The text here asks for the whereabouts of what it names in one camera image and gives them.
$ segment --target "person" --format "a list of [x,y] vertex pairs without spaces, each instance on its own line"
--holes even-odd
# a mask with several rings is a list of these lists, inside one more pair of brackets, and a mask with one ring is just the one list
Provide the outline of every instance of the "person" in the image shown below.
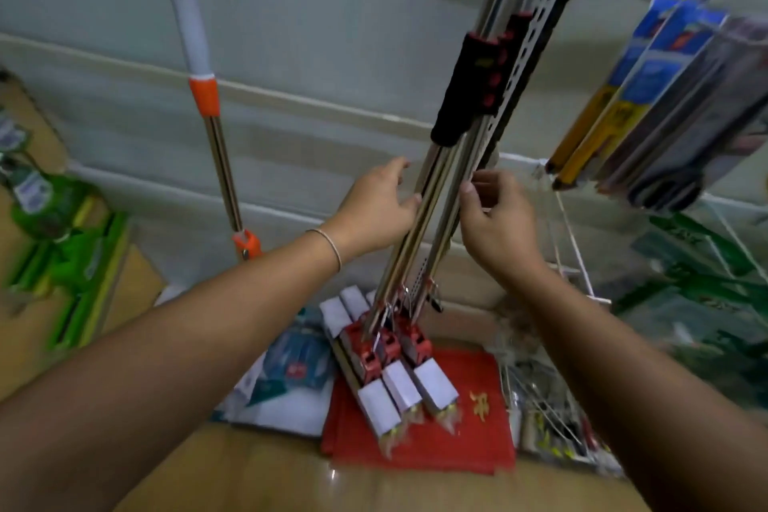
[[[0,404],[0,510],[108,510],[206,420],[344,263],[397,242],[396,158],[339,211],[103,336]],[[462,185],[469,253],[528,306],[544,346],[654,510],[768,510],[768,432],[567,284],[509,172]]]

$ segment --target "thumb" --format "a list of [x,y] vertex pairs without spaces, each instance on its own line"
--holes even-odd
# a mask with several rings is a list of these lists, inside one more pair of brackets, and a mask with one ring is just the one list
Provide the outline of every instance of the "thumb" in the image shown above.
[[463,226],[474,226],[481,219],[485,218],[485,213],[482,211],[482,205],[480,204],[480,195],[475,185],[470,181],[464,181],[458,190],[458,204],[461,207],[460,213]]
[[421,204],[422,204],[422,196],[417,193],[415,195],[409,196],[400,205],[400,208],[402,208],[404,211],[407,211],[408,214],[410,215],[411,223],[413,223],[413,221],[416,220],[416,213],[418,211],[418,207]]

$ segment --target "thin bracelet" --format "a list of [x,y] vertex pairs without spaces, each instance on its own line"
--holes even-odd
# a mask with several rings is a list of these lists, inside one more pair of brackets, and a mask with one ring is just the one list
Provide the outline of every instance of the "thin bracelet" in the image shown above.
[[329,237],[328,234],[325,231],[323,231],[321,228],[318,228],[318,227],[314,227],[312,229],[307,229],[306,232],[307,233],[310,233],[310,232],[319,233],[323,237],[326,238],[326,241],[328,241],[328,243],[330,243],[331,247],[333,247],[333,252],[336,254],[336,260],[339,262],[339,272],[340,272],[341,271],[341,267],[343,265],[342,262],[341,262],[341,254],[339,253],[339,249],[336,248],[336,244],[333,242],[333,239],[331,239],[331,237]]

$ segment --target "left arm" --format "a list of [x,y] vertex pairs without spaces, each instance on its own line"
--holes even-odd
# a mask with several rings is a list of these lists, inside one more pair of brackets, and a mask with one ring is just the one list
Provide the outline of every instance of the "left arm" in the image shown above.
[[[398,203],[405,166],[396,158],[361,177],[322,226],[344,262],[410,229],[419,201]],[[149,310],[3,401],[0,510],[111,509],[338,268],[327,240],[305,233]]]

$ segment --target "red mat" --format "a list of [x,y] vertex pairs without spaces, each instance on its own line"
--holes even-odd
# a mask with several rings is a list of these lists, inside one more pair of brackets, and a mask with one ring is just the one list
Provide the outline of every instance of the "red mat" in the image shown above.
[[[381,468],[476,474],[512,468],[514,445],[493,356],[485,352],[437,349],[435,360],[458,391],[462,420],[454,435],[427,417],[424,424],[408,427],[406,441],[392,451],[391,460],[385,459],[350,388],[339,377],[322,432],[322,452],[331,456],[335,464]],[[485,422],[473,412],[475,403],[470,393],[488,395],[489,412]]]

